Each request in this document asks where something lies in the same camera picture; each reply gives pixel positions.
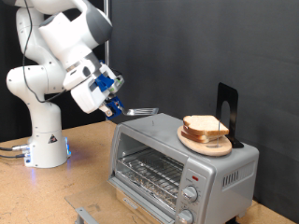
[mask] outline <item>toaster oven control panel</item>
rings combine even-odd
[[[201,197],[205,191],[206,178],[188,169],[183,182],[184,186],[180,193],[181,204],[177,215],[177,223],[196,223]]]

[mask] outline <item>toaster oven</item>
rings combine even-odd
[[[161,223],[223,224],[244,215],[259,151],[244,144],[222,157],[198,154],[179,141],[182,124],[166,114],[119,124],[108,181]]]

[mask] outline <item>toaster oven knob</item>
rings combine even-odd
[[[178,224],[192,224],[193,223],[193,216],[192,213],[188,210],[184,210],[177,215]]]
[[[187,187],[181,192],[181,195],[190,203],[195,202],[197,199],[197,191],[194,187]]]

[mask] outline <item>cable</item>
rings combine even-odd
[[[2,157],[2,158],[9,158],[9,159],[18,159],[18,158],[24,158],[25,154],[19,154],[19,155],[13,156],[13,157],[8,157],[8,156],[0,155],[0,157]]]
[[[111,68],[111,67],[109,67],[113,72],[117,72],[118,73],[118,75],[122,75],[122,73],[121,72],[119,72],[118,70],[115,70],[114,68]]]
[[[12,148],[9,148],[9,147],[0,147],[0,150],[2,150],[2,151],[12,151]]]
[[[28,5],[27,5],[27,1],[24,0],[24,2],[25,2],[25,5],[26,5],[26,8],[27,8],[27,12],[28,12],[28,15],[29,15],[29,20],[30,20],[30,32],[29,32],[29,35],[28,35],[28,38],[27,38],[27,41],[26,41],[26,45],[25,45],[25,49],[24,49],[24,53],[23,53],[23,56],[22,56],[22,70],[23,70],[23,76],[24,76],[25,84],[26,84],[28,90],[29,90],[31,93],[33,93],[33,94],[35,95],[37,101],[38,101],[39,103],[46,103],[46,102],[49,102],[49,101],[55,99],[56,97],[62,95],[62,94],[65,93],[66,91],[62,91],[62,92],[60,92],[60,93],[54,95],[53,97],[49,98],[48,100],[41,101],[41,100],[38,99],[38,96],[36,95],[36,93],[35,93],[33,90],[31,90],[31,88],[29,87],[29,85],[28,85],[28,83],[27,83],[26,74],[25,74],[25,56],[26,56],[26,51],[27,51],[27,46],[28,46],[28,43],[29,43],[29,39],[30,39],[30,36],[31,36],[31,33],[32,33],[33,24],[32,24],[32,19],[31,19],[31,13],[30,13],[29,7],[28,7]]]

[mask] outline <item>toast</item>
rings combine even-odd
[[[209,141],[213,141],[215,139],[218,138],[218,136],[209,136],[206,137],[205,135],[193,135],[193,134],[189,134],[185,131],[185,129],[183,129],[181,131],[181,135],[185,138],[188,138],[190,140],[193,140],[194,142],[198,142],[198,143],[208,143]]]
[[[185,132],[193,135],[218,136],[226,135],[230,131],[221,123],[219,129],[219,121],[211,115],[193,115],[186,116],[184,119]]]

